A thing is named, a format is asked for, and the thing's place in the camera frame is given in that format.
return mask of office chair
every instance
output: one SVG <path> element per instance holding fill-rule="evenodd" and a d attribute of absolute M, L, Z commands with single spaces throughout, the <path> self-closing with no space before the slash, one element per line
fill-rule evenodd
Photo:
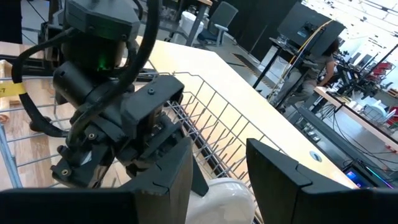
<path fill-rule="evenodd" d="M 238 10 L 227 2 L 221 2 L 216 11 L 211 16 L 207 29 L 204 29 L 199 35 L 198 40 L 206 42 L 215 42 L 218 47 L 223 43 L 224 32 L 228 31 L 228 26 L 235 17 Z"/>

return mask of white object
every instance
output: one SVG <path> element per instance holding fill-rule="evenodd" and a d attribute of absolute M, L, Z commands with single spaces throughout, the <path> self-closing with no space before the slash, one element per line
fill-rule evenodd
<path fill-rule="evenodd" d="M 180 27 L 182 28 L 182 30 L 184 31 L 184 33 L 189 36 L 189 33 L 192 30 L 192 26 L 193 23 L 195 22 L 195 19 L 197 19 L 197 17 L 190 13 L 190 12 L 182 12 L 181 15 L 181 19 L 180 19 Z M 193 38 L 194 40 L 196 40 L 196 38 L 198 37 L 198 35 L 202 32 L 203 27 L 204 27 L 204 23 L 200 22 L 197 33 L 195 34 L 195 37 Z M 180 34 L 175 34 L 175 38 L 174 38 L 174 43 L 185 43 L 185 38 L 183 38 Z"/>
<path fill-rule="evenodd" d="M 252 193 L 240 180 L 208 181 L 204 197 L 191 192 L 186 224 L 251 224 L 254 218 Z"/>

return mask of computer monitor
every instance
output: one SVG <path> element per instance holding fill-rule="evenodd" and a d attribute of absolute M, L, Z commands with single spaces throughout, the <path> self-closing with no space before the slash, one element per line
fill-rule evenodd
<path fill-rule="evenodd" d="M 328 21 L 330 18 L 298 2 L 282 21 L 278 32 L 302 46 L 315 30 Z M 331 22 L 312 39 L 307 50 L 314 56 L 321 56 L 344 29 L 343 24 Z"/>

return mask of floor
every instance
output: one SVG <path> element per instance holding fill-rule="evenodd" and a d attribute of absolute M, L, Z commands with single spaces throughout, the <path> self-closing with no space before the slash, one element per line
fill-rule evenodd
<path fill-rule="evenodd" d="M 34 0 L 31 2 L 32 5 L 36 8 L 37 12 L 42 15 L 42 17 L 46 18 L 47 17 L 47 12 L 48 12 L 48 2 L 43 1 L 43 0 Z M 29 3 L 26 0 L 22 0 L 22 26 L 27 27 L 30 29 L 40 29 L 40 24 L 43 22 L 43 20 L 40 18 L 40 16 L 34 11 L 34 9 L 29 5 Z M 141 26 L 139 35 L 142 35 L 144 33 L 145 26 Z M 37 43 L 37 33 L 23 30 L 23 42 L 24 44 L 36 44 Z M 160 30 L 157 36 L 157 39 L 159 40 L 164 40 L 169 36 L 169 33 L 163 30 Z M 173 40 L 176 41 L 178 44 L 184 44 L 184 40 L 181 40 L 179 38 L 178 40 Z M 232 64 L 241 64 L 241 62 L 232 55 L 232 53 L 235 54 L 240 54 L 243 55 L 246 59 L 248 59 L 253 65 L 255 65 L 259 70 L 263 70 L 264 67 L 267 65 L 268 61 L 271 59 L 273 54 L 276 52 L 276 49 L 270 49 L 266 57 L 264 58 L 263 61 L 259 62 L 249 54 L 245 50 L 243 50 L 241 47 L 235 44 L 235 42 L 230 39 L 230 38 L 224 38 L 224 43 L 221 47 L 207 47 L 208 50 L 216 52 L 225 62 L 229 63 L 230 66 L 239 74 L 241 75 L 250 85 L 253 85 L 255 81 L 257 80 L 257 77 L 250 71 L 250 69 L 246 67 L 242 67 L 239 65 L 232 65 Z M 267 73 L 266 77 L 269 82 L 272 83 L 277 83 L 280 78 L 280 74 L 282 74 L 282 71 L 284 67 L 287 65 L 287 62 L 284 61 L 281 58 L 278 58 L 273 66 L 271 67 L 270 71 Z M 257 90 L 262 90 L 261 95 L 266 97 L 270 92 L 271 89 L 267 87 L 264 83 L 260 83 L 259 86 L 257 87 Z M 285 116 L 290 116 L 292 112 L 292 109 L 289 108 L 285 114 Z M 355 123 L 352 119 L 347 118 L 344 114 L 337 113 L 336 115 L 336 120 L 338 121 L 342 133 L 349 139 L 350 142 L 353 144 L 360 144 L 366 148 L 367 151 L 372 152 L 372 153 L 380 153 L 380 152 L 388 152 L 388 150 L 385 148 L 385 145 L 383 142 L 378 140 L 375 136 L 373 136 L 371 133 L 368 131 L 364 130 L 362 127 L 360 127 L 357 123 Z M 332 120 L 327 119 L 327 123 L 329 123 L 330 126 L 332 126 Z M 319 144 L 320 147 L 324 148 L 326 151 L 330 152 L 335 152 L 335 149 L 333 146 L 330 144 L 330 142 L 327 142 L 326 140 L 322 140 L 323 143 Z M 338 155 L 336 152 L 336 155 L 340 157 L 340 159 L 344 160 L 344 155 Z M 382 169 L 388 168 L 388 169 L 397 169 L 398 166 L 395 162 L 398 162 L 398 155 L 397 154 L 378 154 L 377 157 L 381 157 L 383 159 L 388 159 L 393 161 L 394 163 L 391 162 L 385 162 L 385 161 L 380 161 L 378 159 L 375 159 L 371 157 L 371 159 Z"/>

